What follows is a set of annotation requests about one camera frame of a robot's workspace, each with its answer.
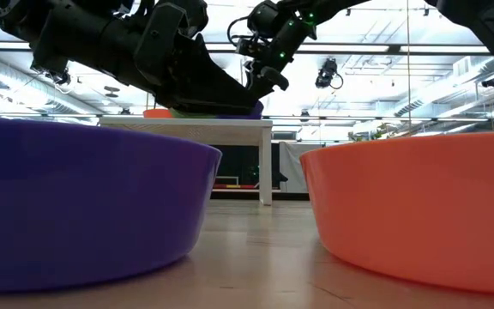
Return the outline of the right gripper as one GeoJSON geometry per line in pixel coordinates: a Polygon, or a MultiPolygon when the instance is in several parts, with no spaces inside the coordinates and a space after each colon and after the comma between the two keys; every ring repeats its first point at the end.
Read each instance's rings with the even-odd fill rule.
{"type": "Polygon", "coordinates": [[[289,81],[280,73],[292,61],[293,54],[307,37],[316,37],[314,16],[249,18],[252,60],[245,63],[246,84],[258,100],[272,93],[274,87],[287,90],[289,81]]]}

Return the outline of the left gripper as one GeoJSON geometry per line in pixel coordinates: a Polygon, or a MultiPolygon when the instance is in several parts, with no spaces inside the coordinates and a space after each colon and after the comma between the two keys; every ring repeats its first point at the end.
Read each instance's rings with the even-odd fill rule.
{"type": "Polygon", "coordinates": [[[133,53],[137,70],[162,106],[186,114],[258,114],[260,101],[208,53],[202,0],[158,1],[133,53]]]}

